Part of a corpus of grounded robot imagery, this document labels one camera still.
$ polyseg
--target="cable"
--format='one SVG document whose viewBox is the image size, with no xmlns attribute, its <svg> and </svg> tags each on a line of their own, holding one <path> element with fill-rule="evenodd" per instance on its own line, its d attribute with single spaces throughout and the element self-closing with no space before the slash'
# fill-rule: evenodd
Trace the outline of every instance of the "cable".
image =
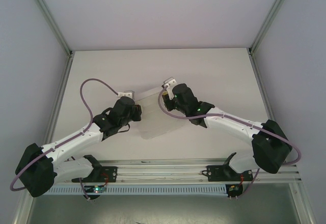
<svg viewBox="0 0 326 224">
<path fill-rule="evenodd" d="M 159 93 L 159 95 L 158 95 L 157 101 L 158 101 L 158 106 L 159 106 L 159 108 L 160 108 L 160 109 L 161 109 L 165 114 L 167 114 L 168 116 L 171 116 L 171 117 L 176 118 L 176 119 L 181 119 L 181 120 L 193 120 L 193 119 L 199 119 L 199 118 L 205 118 L 205 117 L 215 117 L 215 116 L 216 116 L 216 117 L 225 117 L 225 118 L 228 118 L 228 119 L 230 119 L 230 120 L 232 120 L 232 121 L 235 121 L 235 122 L 238 122 L 238 123 L 240 123 L 240 124 L 243 124 L 243 125 L 245 125 L 245 126 L 249 126 L 249 127 L 252 127 L 252 128 L 257 129 L 257 130 L 259 130 L 259 131 L 262 131 L 262 132 L 264 132 L 264 133 L 266 133 L 266 134 L 268 134 L 268 135 L 270 135 L 270 136 L 273 136 L 273 137 L 275 137 L 275 138 L 277 138 L 277 139 L 279 139 L 279 140 L 285 142 L 286 144 L 290 145 L 291 147 L 293 147 L 293 148 L 296 150 L 296 152 L 297 152 L 297 158 L 296 158 L 295 160 L 293 160 L 293 161 L 290 161 L 290 162 L 284 163 L 283 165 L 295 164 L 295 163 L 297 163 L 297 162 L 301 159 L 301 151 L 299 150 L 299 148 L 298 148 L 296 145 L 294 145 L 293 143 L 291 143 L 289 140 L 287 140 L 287 139 L 285 139 L 285 138 L 283 138 L 283 137 L 281 137 L 281 136 L 278 136 L 278 135 L 276 135 L 276 134 L 274 134 L 274 133 L 272 133 L 272 132 L 270 132 L 270 131 L 267 131 L 267 130 L 265 130 L 265 129 L 263 129 L 263 128 L 260 128 L 260 127 L 258 127 L 258 126 L 252 125 L 252 124 L 250 124 L 250 123 L 248 123 L 248 122 L 244 122 L 244 121 L 242 121 L 242 120 L 239 120 L 239 119 L 237 119 L 237 118 L 234 118 L 234 117 L 232 117 L 232 116 L 229 116 L 229 115 L 223 115 L 223 114 L 205 114 L 205 115 L 200 115 L 200 116 L 189 116 L 189 117 L 185 117 L 185 116 L 175 116 L 174 114 L 169 113 L 168 111 L 166 111 L 166 110 L 163 108 L 163 106 L 162 106 L 162 104 L 161 104 L 161 100 L 160 100 L 160 98 L 161 98 L 163 92 L 166 91 L 166 90 L 167 90 L 166 88 L 163 88 L 163 90 L 162 90 L 162 91 Z M 243 195 L 244 193 L 248 192 L 248 190 L 252 187 L 254 181 L 256 180 L 256 177 L 258 176 L 259 170 L 260 170 L 260 169 L 257 169 L 257 172 L 256 172 L 256 174 L 255 174 L 253 180 L 249 183 L 249 186 L 245 189 L 245 191 L 242 193 L 242 195 Z"/>
<path fill-rule="evenodd" d="M 92 123 L 93 123 L 93 113 L 92 113 L 92 111 L 91 111 L 91 109 L 90 109 L 90 107 L 88 106 L 88 104 L 86 103 L 86 101 L 85 101 L 85 99 L 84 99 L 84 96 L 83 96 L 83 87 L 84 87 L 84 85 L 87 83 L 87 82 L 89 82 L 89 81 L 92 81 L 92 80 L 94 80 L 94 81 L 98 81 L 99 83 L 102 83 L 103 85 L 105 85 L 106 87 L 108 87 L 114 94 L 116 94 L 116 95 L 118 95 L 118 93 L 112 88 L 112 87 L 110 87 L 108 84 L 106 84 L 104 81 L 102 81 L 102 80 L 99 80 L 99 79 L 96 79 L 96 78 L 90 78 L 90 79 L 87 79 L 87 80 L 85 80 L 81 85 L 80 85 L 80 89 L 79 89 L 79 94 L 80 94 L 80 98 L 81 98 L 81 100 L 82 100 L 82 102 L 83 102 L 83 104 L 85 105 L 85 107 L 86 107 L 86 109 L 88 110 L 88 112 L 90 113 L 90 121 L 89 121 L 89 123 L 88 123 L 88 125 L 87 125 L 87 127 L 83 130 L 83 132 L 80 132 L 80 133 L 78 133 L 78 134 L 76 134 L 75 136 L 72 136 L 71 138 L 69 138 L 69 139 L 67 139 L 67 140 L 65 140 L 65 141 L 63 141 L 62 143 L 60 143 L 60 144 L 58 144 L 58 145 L 56 145 L 55 146 L 55 149 L 57 149 L 57 148 L 59 148 L 60 146 L 62 146 L 62 145 L 64 145 L 64 144 L 66 144 L 66 143 L 68 143 L 68 142 L 70 142 L 70 141 L 72 141 L 72 140 L 74 140 L 75 138 L 77 138 L 77 137 L 79 137 L 80 135 L 82 135 L 83 133 L 85 133 L 90 127 L 91 127 L 91 125 L 92 125 Z M 41 159 L 43 156 L 45 156 L 45 155 L 47 155 L 48 153 L 50 153 L 50 152 L 52 152 L 52 151 L 54 151 L 55 149 L 53 149 L 53 148 L 51 148 L 51 149 L 49 149 L 49 150 L 47 150 L 47 151 L 45 151 L 44 153 L 42 153 L 42 154 L 40 154 L 39 156 L 37 156 L 35 159 L 33 159 L 30 163 L 28 163 L 16 176 L 15 176 L 15 178 L 13 179 L 13 181 L 11 182 L 11 184 L 10 184 L 10 190 L 11 191 L 21 191 L 21 190 L 23 190 L 23 189 L 26 189 L 26 187 L 20 187 L 20 188 L 14 188 L 14 185 L 15 185 L 15 183 L 16 183 L 16 181 L 19 179 L 19 177 L 32 165 L 32 164 L 34 164 L 35 162 L 37 162 L 39 159 Z M 83 187 L 83 184 L 82 184 L 82 180 L 81 179 L 79 179 L 79 181 L 80 181 L 80 185 L 81 185 L 81 188 L 83 189 L 83 192 L 84 192 L 84 194 L 88 197 L 88 195 L 86 194 L 86 191 L 85 191 L 85 189 L 84 189 L 84 187 Z"/>
</svg>

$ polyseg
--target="white table surface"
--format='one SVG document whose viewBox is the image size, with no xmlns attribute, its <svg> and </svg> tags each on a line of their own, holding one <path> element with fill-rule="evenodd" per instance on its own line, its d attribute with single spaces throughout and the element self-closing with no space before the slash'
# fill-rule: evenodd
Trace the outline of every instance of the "white table surface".
<svg viewBox="0 0 326 224">
<path fill-rule="evenodd" d="M 116 91 L 136 93 L 162 85 L 173 76 L 194 95 L 226 112 L 265 122 L 267 113 L 245 48 L 77 51 L 63 98 L 53 141 L 80 129 L 89 114 L 80 96 L 80 84 L 98 78 Z M 104 85 L 91 81 L 84 97 L 93 114 L 117 100 Z M 249 146 L 222 131 L 187 122 L 185 126 L 153 139 L 142 139 L 132 122 L 128 133 L 114 135 L 76 154 L 98 160 L 226 158 Z"/>
</svg>

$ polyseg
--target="white wall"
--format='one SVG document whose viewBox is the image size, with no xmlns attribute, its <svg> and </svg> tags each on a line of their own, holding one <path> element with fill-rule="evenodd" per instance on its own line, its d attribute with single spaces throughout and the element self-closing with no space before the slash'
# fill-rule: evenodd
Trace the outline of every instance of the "white wall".
<svg viewBox="0 0 326 224">
<path fill-rule="evenodd" d="M 250 47 L 274 0 L 45 0 L 72 50 Z"/>
<path fill-rule="evenodd" d="M 11 223 L 9 185 L 29 144 L 42 144 L 66 56 L 34 0 L 0 0 L 0 223 Z"/>
<path fill-rule="evenodd" d="M 326 0 L 286 0 L 256 59 L 275 117 L 302 150 L 298 166 L 325 223 Z"/>
</svg>

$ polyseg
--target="white ceiling panel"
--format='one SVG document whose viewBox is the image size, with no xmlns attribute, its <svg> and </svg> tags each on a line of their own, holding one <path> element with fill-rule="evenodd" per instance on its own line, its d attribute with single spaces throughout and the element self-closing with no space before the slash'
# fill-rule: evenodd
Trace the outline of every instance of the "white ceiling panel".
<svg viewBox="0 0 326 224">
<path fill-rule="evenodd" d="M 72 50 L 249 47 L 274 0 L 45 0 Z"/>
</svg>

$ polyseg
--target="transparent plastic sheet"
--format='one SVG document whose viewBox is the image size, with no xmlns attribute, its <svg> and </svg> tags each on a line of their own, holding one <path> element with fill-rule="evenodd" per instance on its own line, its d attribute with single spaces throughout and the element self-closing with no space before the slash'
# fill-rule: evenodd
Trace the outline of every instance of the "transparent plastic sheet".
<svg viewBox="0 0 326 224">
<path fill-rule="evenodd" d="M 151 139 L 163 135 L 169 131 L 176 130 L 184 126 L 187 121 L 172 118 L 164 114 L 158 106 L 157 97 L 161 87 L 151 89 L 136 95 L 136 104 L 142 107 L 142 120 L 137 122 L 137 128 L 143 139 Z M 182 116 L 179 111 L 171 111 L 174 115 Z"/>
</svg>

